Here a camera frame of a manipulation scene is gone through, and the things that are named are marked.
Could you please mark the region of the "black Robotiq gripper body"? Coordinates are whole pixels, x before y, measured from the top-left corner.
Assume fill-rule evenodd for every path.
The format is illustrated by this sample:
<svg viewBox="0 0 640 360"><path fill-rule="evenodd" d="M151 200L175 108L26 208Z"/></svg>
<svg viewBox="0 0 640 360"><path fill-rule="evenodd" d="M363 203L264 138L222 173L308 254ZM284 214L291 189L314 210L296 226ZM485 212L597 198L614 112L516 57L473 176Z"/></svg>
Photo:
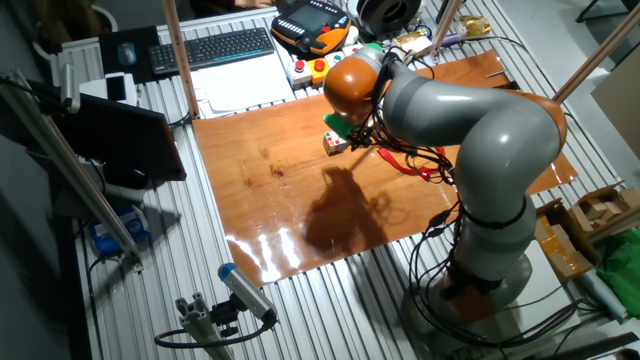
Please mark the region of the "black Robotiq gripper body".
<svg viewBox="0 0 640 360"><path fill-rule="evenodd" d="M352 149L368 148L374 141L372 140L372 123L364 122L350 134L350 147Z"/></svg>

